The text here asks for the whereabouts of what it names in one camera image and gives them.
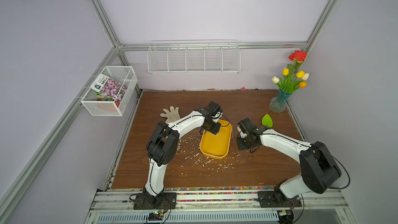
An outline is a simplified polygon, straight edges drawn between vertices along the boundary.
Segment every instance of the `white tulip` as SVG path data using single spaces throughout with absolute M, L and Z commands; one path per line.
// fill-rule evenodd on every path
M 308 77 L 310 76 L 310 73 L 305 73 L 302 77 L 301 80 L 306 81 L 308 80 Z
M 274 76 L 274 77 L 272 78 L 272 82 L 274 82 L 275 84 L 276 84 L 276 83 L 279 83 L 279 78 L 277 78 L 277 77 Z

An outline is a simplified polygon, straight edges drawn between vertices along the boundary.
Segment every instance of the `red rose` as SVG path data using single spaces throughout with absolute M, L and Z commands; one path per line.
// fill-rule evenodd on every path
M 289 56 L 289 60 L 291 60 L 291 61 L 293 61 L 293 58 L 295 57 L 295 53 L 292 53 L 290 56 Z
M 296 52 L 292 53 L 289 56 L 289 60 L 299 63 L 303 63 L 306 58 L 307 58 L 307 53 L 305 51 L 298 51 L 298 50 L 296 50 Z
M 295 58 L 298 62 L 303 62 L 305 58 L 307 58 L 307 53 L 305 51 L 297 51 L 295 52 Z

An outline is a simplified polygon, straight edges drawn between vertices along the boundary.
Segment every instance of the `white glove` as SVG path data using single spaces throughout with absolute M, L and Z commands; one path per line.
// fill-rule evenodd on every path
M 170 107 L 170 111 L 168 111 L 168 110 L 165 109 L 165 108 L 163 109 L 163 111 L 164 111 L 165 113 L 161 113 L 160 115 L 161 115 L 162 117 L 167 118 L 167 119 L 166 119 L 166 124 L 181 119 L 180 114 L 178 113 L 178 109 L 179 109 L 179 107 L 176 107 L 176 109 L 174 109 L 173 106 Z

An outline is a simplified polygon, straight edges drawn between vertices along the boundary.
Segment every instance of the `flower seed packet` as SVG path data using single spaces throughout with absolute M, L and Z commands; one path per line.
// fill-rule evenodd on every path
M 90 88 L 117 102 L 122 101 L 122 98 L 127 91 L 127 87 L 124 85 L 122 86 L 122 83 L 117 82 L 102 73 L 97 76 Z

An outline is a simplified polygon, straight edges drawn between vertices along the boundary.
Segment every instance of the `white wire basket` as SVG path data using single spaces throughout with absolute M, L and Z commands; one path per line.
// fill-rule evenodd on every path
M 151 46 L 148 71 L 155 73 L 239 73 L 238 44 Z
M 137 84 L 137 76 L 134 70 L 128 66 L 106 66 L 101 73 L 122 83 L 122 87 L 127 87 L 119 107 L 117 107 L 115 100 L 97 101 L 98 95 L 91 88 L 86 92 L 81 103 L 92 116 L 123 116 L 127 103 Z

